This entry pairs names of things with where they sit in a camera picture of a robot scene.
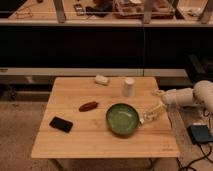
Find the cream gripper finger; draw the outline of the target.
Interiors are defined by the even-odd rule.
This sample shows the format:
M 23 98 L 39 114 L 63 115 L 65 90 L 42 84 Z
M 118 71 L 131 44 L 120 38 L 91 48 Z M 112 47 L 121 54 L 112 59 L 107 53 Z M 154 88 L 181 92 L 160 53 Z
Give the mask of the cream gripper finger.
M 156 90 L 153 91 L 153 94 L 158 96 L 158 97 L 161 97 L 163 94 L 165 94 L 165 91 L 156 89 Z
M 166 111 L 166 107 L 164 105 L 157 105 L 148 111 L 146 111 L 143 116 L 140 118 L 141 124 L 146 124 L 156 120 L 161 114 Z

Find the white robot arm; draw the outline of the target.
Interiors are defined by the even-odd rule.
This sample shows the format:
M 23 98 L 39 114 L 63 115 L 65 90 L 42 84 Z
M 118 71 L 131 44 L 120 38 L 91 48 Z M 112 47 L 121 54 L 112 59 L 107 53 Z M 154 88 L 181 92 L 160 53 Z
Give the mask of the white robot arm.
M 156 106 L 144 113 L 140 118 L 141 124 L 156 120 L 168 106 L 200 106 L 209 113 L 213 113 L 213 82 L 207 80 L 197 82 L 193 88 L 156 90 L 154 94 L 159 96 L 161 100 Z

